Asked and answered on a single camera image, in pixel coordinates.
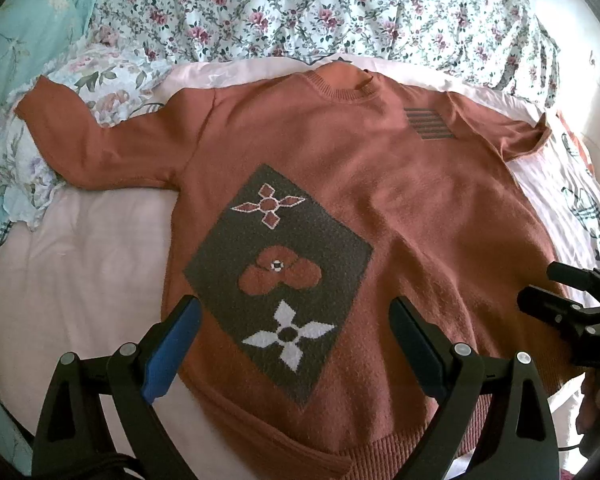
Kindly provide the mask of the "right hand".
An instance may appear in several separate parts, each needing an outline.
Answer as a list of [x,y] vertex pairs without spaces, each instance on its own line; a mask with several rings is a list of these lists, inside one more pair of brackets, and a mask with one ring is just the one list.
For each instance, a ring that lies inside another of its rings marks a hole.
[[586,434],[600,416],[600,371],[589,368],[585,372],[581,392],[583,394],[580,412],[576,419],[578,434]]

